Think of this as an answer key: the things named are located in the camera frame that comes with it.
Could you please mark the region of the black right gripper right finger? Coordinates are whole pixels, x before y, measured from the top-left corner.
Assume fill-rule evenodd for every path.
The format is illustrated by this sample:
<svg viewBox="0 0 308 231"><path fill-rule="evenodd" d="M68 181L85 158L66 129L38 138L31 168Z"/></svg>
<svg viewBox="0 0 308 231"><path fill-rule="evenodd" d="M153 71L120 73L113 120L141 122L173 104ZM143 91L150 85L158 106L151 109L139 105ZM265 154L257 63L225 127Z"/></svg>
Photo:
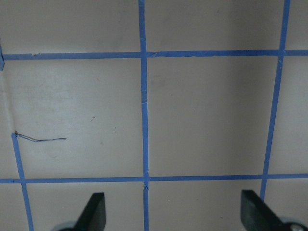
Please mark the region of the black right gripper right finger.
<svg viewBox="0 0 308 231"><path fill-rule="evenodd" d="M247 231L306 231L302 223L280 219L253 190L241 191L241 223Z"/></svg>

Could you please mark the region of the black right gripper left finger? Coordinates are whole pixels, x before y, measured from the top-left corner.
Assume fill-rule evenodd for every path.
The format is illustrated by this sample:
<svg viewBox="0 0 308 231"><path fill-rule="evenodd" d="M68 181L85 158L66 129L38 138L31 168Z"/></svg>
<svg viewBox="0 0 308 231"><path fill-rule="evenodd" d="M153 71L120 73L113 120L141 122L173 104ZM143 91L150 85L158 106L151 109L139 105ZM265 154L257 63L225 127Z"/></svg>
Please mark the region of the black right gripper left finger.
<svg viewBox="0 0 308 231"><path fill-rule="evenodd" d="M106 227L105 195L93 193L73 226L56 226L55 231L104 231Z"/></svg>

